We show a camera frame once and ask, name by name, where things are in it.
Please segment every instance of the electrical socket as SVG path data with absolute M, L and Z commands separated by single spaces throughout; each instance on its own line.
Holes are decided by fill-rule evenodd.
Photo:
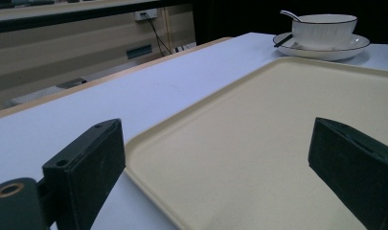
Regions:
M 149 18 L 155 18 L 158 16 L 157 9 L 151 9 L 151 10 L 145 10 L 145 11 L 136 11 L 134 13 L 134 20 L 135 21 L 147 20 L 147 18 L 144 16 L 144 13 L 146 13 Z

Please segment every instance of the cable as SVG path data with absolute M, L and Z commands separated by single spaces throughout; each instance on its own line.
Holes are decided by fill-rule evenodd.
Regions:
M 167 51 L 170 52 L 170 55 L 172 55 L 171 50 L 164 44 L 163 40 L 161 40 L 161 38 L 158 36 L 157 31 L 155 30 L 154 24 L 152 23 L 151 17 L 146 12 L 143 12 L 142 15 L 148 20 L 149 25 L 154 30 L 155 36 L 157 38 L 158 48 L 160 49 L 161 55 L 164 56 L 163 51 L 161 50 L 160 42 L 167 49 Z

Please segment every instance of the cream plastic tray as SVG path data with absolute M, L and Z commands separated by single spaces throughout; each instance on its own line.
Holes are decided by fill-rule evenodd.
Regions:
M 365 229 L 308 166 L 316 117 L 388 145 L 388 72 L 277 59 L 126 143 L 126 173 L 181 229 Z

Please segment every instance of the table surface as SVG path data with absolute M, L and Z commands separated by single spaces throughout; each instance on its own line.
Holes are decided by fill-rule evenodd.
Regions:
M 41 166 L 94 124 L 122 119 L 125 142 L 220 88 L 283 57 L 273 34 L 249 33 L 88 82 L 0 112 L 0 183 L 42 178 Z M 388 45 L 343 64 L 388 70 Z M 122 174 L 92 229 L 175 229 Z

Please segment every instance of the white plate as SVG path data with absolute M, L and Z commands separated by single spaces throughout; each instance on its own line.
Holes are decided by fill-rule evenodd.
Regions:
M 290 33 L 276 35 L 273 41 L 275 44 L 277 44 L 288 35 L 290 35 Z M 277 49 L 287 56 L 313 58 L 320 60 L 339 60 L 354 57 L 363 52 L 364 49 L 369 45 L 369 39 L 364 36 L 353 34 L 350 41 L 330 51 L 316 51 L 304 48 L 296 43 L 293 38 Z

